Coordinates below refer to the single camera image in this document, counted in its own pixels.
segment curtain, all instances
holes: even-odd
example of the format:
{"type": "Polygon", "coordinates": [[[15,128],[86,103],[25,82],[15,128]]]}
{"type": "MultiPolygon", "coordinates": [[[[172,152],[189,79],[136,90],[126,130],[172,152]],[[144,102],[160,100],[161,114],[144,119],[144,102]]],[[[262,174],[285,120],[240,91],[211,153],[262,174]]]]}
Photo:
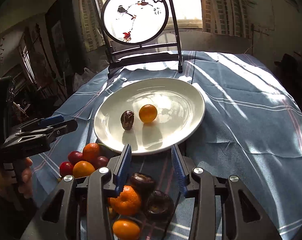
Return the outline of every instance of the curtain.
{"type": "Polygon", "coordinates": [[[244,0],[201,0],[204,32],[249,38],[244,0]]]}
{"type": "Polygon", "coordinates": [[[81,35],[87,52],[104,44],[94,6],[93,0],[79,0],[81,35]]]}

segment brown date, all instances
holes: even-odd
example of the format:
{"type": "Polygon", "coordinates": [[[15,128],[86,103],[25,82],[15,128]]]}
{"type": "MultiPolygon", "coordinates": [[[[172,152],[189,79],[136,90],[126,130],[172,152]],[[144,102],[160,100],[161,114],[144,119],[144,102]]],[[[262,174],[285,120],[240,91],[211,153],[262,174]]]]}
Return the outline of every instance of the brown date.
{"type": "Polygon", "coordinates": [[[134,122],[134,112],[128,110],[121,115],[121,124],[124,130],[130,130],[134,122]]]}

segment round decorative screen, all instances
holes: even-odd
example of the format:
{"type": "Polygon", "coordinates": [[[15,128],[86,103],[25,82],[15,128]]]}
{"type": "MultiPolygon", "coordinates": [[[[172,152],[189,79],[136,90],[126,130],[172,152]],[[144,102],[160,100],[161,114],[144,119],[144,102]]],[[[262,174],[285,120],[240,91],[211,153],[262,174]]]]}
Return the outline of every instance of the round decorative screen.
{"type": "Polygon", "coordinates": [[[126,45],[155,39],[164,30],[168,17],[165,0],[107,0],[101,11],[105,32],[126,45]]]}

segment white oval plate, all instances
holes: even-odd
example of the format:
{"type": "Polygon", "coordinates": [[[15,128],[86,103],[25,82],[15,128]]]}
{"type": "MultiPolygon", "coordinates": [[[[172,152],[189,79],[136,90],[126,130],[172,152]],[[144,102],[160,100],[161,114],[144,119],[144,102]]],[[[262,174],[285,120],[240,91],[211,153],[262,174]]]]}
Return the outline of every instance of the white oval plate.
{"type": "Polygon", "coordinates": [[[94,117],[94,131],[101,143],[121,152],[126,143],[133,155],[146,155],[169,149],[187,139],[200,125],[205,112],[204,99],[192,85],[174,78],[150,78],[135,82],[110,95],[94,117]],[[158,115],[150,124],[139,118],[142,106],[152,104],[158,115]],[[120,117],[134,112],[131,130],[122,128],[120,117]]]}

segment human hand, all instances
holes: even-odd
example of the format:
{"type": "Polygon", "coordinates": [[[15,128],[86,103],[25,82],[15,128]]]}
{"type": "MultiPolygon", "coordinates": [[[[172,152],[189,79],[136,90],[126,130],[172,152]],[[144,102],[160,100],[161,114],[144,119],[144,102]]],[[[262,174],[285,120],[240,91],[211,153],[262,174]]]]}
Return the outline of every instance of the human hand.
{"type": "MultiPolygon", "coordinates": [[[[32,160],[30,158],[26,158],[25,164],[27,168],[21,174],[24,184],[20,185],[18,189],[25,198],[30,198],[32,197],[32,171],[30,168],[32,165],[32,160]]],[[[12,202],[12,199],[9,197],[7,187],[9,187],[12,183],[13,181],[11,176],[5,171],[0,171],[0,196],[10,202],[12,202]]]]}

